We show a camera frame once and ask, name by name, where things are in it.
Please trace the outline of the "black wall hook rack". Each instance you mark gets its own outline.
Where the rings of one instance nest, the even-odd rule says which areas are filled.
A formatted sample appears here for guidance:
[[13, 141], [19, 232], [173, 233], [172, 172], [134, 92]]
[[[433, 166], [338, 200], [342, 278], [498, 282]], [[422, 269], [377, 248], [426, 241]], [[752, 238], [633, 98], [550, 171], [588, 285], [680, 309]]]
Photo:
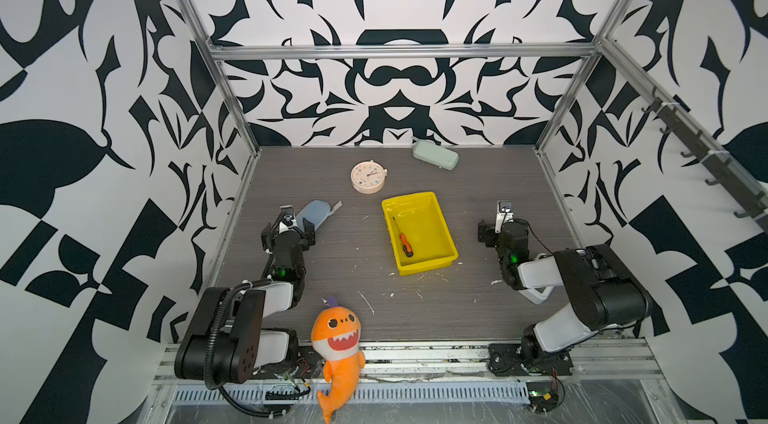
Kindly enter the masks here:
[[736, 157], [718, 143], [684, 107], [664, 96], [658, 87], [650, 91], [651, 101], [643, 110], [662, 123], [663, 136], [674, 136], [685, 148], [681, 157], [703, 166], [709, 173], [705, 184], [721, 187], [740, 207], [736, 219], [749, 219], [767, 233], [767, 190]]

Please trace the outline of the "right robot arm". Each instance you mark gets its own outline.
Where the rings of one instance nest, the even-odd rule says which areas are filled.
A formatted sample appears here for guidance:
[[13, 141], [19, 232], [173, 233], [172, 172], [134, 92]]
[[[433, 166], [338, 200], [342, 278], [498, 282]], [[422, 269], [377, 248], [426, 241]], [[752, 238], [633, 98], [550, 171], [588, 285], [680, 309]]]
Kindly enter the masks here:
[[533, 258], [532, 228], [505, 201], [497, 203], [493, 223], [478, 223], [477, 233], [480, 243], [495, 250], [502, 281], [531, 303], [544, 303], [559, 287], [566, 292], [568, 303], [526, 328], [513, 352], [512, 361], [527, 369], [565, 356], [602, 331], [638, 328], [651, 314], [648, 291], [608, 245]]

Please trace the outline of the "green glasses case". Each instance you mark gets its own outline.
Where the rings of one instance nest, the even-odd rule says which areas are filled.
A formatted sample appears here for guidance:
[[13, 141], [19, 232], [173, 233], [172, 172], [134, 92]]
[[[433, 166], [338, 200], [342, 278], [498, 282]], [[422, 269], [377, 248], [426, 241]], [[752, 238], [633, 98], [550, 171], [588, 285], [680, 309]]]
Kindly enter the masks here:
[[448, 171], [453, 170], [460, 159], [455, 151], [427, 140], [419, 140], [413, 145], [412, 156], [419, 161]]

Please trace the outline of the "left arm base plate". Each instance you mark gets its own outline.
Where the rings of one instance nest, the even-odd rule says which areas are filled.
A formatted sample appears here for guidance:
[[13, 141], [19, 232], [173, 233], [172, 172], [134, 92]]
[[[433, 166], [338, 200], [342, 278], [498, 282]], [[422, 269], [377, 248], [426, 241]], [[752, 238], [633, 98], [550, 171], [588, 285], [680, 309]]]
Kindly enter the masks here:
[[291, 377], [294, 379], [311, 377], [322, 367], [323, 358], [311, 346], [300, 345], [290, 350], [287, 357], [278, 363], [265, 364], [256, 367], [252, 379], [279, 379]]

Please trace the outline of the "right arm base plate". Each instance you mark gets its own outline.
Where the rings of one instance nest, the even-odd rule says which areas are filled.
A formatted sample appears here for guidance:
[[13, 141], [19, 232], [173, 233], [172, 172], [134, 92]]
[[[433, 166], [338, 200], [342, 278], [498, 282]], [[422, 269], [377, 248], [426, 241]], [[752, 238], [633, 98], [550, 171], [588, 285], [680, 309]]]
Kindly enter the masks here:
[[488, 370], [497, 377], [571, 376], [573, 362], [567, 350], [547, 353], [529, 341], [488, 346]]

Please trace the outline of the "small green circuit board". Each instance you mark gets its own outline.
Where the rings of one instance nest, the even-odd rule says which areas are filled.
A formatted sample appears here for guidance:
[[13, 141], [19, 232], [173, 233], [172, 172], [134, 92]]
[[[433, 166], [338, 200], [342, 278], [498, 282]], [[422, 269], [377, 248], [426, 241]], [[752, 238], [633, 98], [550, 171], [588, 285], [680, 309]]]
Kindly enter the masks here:
[[527, 383], [528, 409], [538, 415], [548, 415], [565, 401], [566, 388], [557, 379]]

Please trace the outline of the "orange shark plush toy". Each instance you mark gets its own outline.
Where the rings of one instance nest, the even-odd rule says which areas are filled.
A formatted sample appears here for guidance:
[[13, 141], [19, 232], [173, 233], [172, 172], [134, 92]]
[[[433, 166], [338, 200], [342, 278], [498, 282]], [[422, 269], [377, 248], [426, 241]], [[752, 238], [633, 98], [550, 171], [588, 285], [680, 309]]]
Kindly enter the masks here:
[[314, 322], [311, 345], [323, 358], [323, 379], [330, 384], [327, 393], [317, 392], [324, 422], [330, 423], [334, 412], [355, 394], [366, 360], [359, 347], [362, 327], [358, 316], [333, 297], [327, 299], [327, 305]]

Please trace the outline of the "yellow plastic bin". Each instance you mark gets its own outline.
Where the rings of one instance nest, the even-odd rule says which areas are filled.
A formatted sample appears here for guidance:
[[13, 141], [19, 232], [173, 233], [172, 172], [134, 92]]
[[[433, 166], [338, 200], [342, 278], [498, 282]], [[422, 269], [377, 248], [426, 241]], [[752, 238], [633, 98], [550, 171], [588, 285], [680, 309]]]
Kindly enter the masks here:
[[[458, 250], [433, 192], [385, 199], [381, 208], [400, 276], [447, 268], [458, 259]], [[413, 248], [412, 258], [407, 258], [402, 250], [393, 217]]]

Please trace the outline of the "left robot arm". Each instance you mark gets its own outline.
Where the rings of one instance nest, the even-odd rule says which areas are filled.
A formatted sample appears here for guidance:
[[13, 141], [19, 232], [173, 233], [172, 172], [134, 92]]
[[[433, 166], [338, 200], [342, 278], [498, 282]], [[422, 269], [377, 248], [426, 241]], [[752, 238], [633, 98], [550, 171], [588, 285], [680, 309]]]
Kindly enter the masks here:
[[242, 384], [260, 370], [280, 375], [296, 368], [296, 332], [266, 328], [263, 321], [298, 305], [307, 274], [304, 253], [315, 244], [315, 226], [283, 206], [261, 232], [261, 244], [267, 263], [259, 279], [204, 291], [175, 355], [176, 378], [218, 389]]

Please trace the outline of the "blue glasses case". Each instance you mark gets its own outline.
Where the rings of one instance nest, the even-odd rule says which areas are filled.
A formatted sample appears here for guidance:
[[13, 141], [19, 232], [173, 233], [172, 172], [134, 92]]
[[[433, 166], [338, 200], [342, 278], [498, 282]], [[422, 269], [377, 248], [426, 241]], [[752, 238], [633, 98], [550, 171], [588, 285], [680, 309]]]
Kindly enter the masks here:
[[306, 222], [308, 222], [314, 227], [315, 230], [317, 230], [341, 207], [341, 201], [337, 202], [333, 206], [322, 200], [311, 201], [296, 215], [296, 225], [303, 232], [306, 232]]

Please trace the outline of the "orange black screwdriver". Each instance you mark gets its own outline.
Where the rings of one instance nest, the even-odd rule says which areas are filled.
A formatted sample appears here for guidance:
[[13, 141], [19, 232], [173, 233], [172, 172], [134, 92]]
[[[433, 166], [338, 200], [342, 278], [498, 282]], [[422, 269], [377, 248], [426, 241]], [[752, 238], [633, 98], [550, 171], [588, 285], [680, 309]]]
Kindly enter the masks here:
[[404, 233], [404, 232], [403, 232], [403, 231], [400, 229], [400, 227], [399, 227], [399, 225], [398, 225], [398, 223], [397, 223], [397, 220], [396, 220], [396, 218], [395, 218], [395, 217], [393, 217], [393, 218], [392, 218], [392, 221], [393, 221], [393, 227], [394, 227], [395, 231], [396, 231], [396, 232], [397, 232], [397, 234], [398, 234], [398, 238], [399, 238], [399, 240], [400, 240], [400, 243], [401, 243], [401, 247], [402, 247], [402, 250], [403, 250], [403, 252], [404, 252], [405, 256], [406, 256], [407, 258], [412, 258], [412, 257], [414, 256], [414, 252], [413, 252], [413, 248], [412, 248], [412, 246], [411, 246], [410, 242], [408, 241], [408, 238], [407, 238], [407, 236], [406, 236], [406, 235], [405, 235], [405, 233]]

